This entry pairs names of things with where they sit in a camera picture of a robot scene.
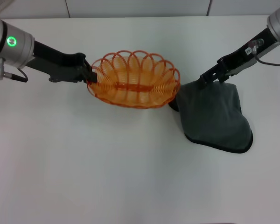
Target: white tabletop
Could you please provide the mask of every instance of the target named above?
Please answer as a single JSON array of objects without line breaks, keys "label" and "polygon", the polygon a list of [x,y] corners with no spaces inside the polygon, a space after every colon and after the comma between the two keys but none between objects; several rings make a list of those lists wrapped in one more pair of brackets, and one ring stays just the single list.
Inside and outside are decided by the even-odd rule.
[{"label": "white tabletop", "polygon": [[[161,54],[187,83],[262,31],[266,16],[7,22],[90,63],[123,49]],[[263,60],[280,63],[280,46]],[[0,81],[0,224],[280,223],[279,67],[229,79],[254,134],[245,154],[189,142],[168,106],[121,108],[83,83],[24,71],[26,84]]]}]

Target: cable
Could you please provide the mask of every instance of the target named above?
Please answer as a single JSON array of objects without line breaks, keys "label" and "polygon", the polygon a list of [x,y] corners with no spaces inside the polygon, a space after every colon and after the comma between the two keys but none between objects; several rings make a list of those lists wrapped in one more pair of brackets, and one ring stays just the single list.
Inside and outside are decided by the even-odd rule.
[{"label": "cable", "polygon": [[28,76],[25,74],[25,72],[23,72],[21,69],[18,69],[19,71],[20,71],[20,73],[22,73],[24,76],[25,76],[25,78],[26,78],[26,82],[28,82]]},{"label": "cable", "polygon": [[274,63],[269,63],[269,62],[263,62],[261,61],[256,54],[254,54],[254,58],[256,59],[256,61],[258,61],[259,63],[261,64],[266,64],[266,65],[271,65],[271,66],[279,66],[280,67],[280,64],[274,64]]},{"label": "cable", "polygon": [[69,11],[69,7],[67,6],[67,0],[65,0],[65,4],[66,4],[67,13],[68,13],[68,15],[70,17],[70,11]]}]

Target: label sticker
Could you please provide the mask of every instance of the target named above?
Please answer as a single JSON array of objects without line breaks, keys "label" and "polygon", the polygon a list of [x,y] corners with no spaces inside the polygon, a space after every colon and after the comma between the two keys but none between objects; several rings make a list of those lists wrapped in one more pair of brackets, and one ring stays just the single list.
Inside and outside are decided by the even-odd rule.
[{"label": "label sticker", "polygon": [[247,48],[245,50],[245,52],[246,52],[247,55],[251,54],[252,53],[252,48]]}]

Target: woven plastic basket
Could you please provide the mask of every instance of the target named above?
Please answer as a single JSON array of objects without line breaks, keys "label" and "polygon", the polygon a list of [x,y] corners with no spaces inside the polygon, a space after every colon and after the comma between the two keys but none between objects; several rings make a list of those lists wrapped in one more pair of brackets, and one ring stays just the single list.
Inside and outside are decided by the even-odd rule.
[{"label": "woven plastic basket", "polygon": [[174,99],[181,86],[180,73],[170,61],[141,50],[107,54],[92,64],[92,70],[98,82],[88,82],[88,91],[123,107],[162,107]]}]

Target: white wall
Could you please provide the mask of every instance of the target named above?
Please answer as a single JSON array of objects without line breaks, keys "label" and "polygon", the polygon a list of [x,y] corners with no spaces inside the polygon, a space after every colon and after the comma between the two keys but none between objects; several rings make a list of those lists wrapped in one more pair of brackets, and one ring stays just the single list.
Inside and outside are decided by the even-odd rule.
[{"label": "white wall", "polygon": [[14,0],[0,14],[11,18],[68,18],[65,0]]},{"label": "white wall", "polygon": [[209,0],[68,0],[71,17],[206,15]]},{"label": "white wall", "polygon": [[[210,0],[67,0],[72,18],[206,15]],[[270,14],[280,0],[213,0],[210,15]],[[68,18],[65,0],[14,0],[8,18]]]},{"label": "white wall", "polygon": [[210,15],[269,15],[280,0],[213,0]]}]

